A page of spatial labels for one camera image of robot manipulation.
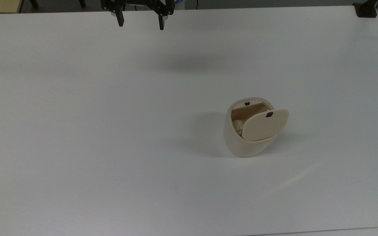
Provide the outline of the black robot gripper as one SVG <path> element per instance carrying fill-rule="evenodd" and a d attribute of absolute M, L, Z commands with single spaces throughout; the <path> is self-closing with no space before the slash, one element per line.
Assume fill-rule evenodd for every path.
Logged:
<path fill-rule="evenodd" d="M 117 18 L 120 27 L 124 25 L 124 5 L 146 6 L 158 15 L 159 29 L 162 31 L 168 15 L 174 13 L 177 2 L 175 0 L 101 0 L 100 4 L 103 10 L 111 12 Z"/>

